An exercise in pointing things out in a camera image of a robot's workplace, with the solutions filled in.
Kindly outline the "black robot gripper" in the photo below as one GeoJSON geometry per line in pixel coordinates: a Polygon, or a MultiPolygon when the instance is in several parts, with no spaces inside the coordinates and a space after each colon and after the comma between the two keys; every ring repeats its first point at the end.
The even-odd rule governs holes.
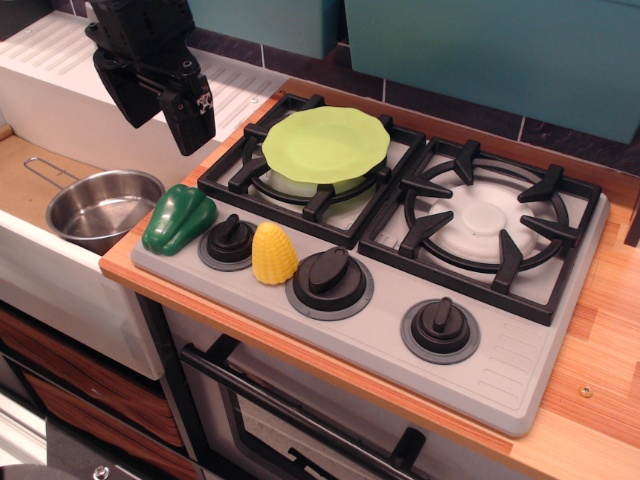
{"type": "Polygon", "coordinates": [[[91,1],[95,69],[125,119],[139,128],[162,110],[182,155],[216,135],[213,96],[187,47],[186,1],[91,1]]]}

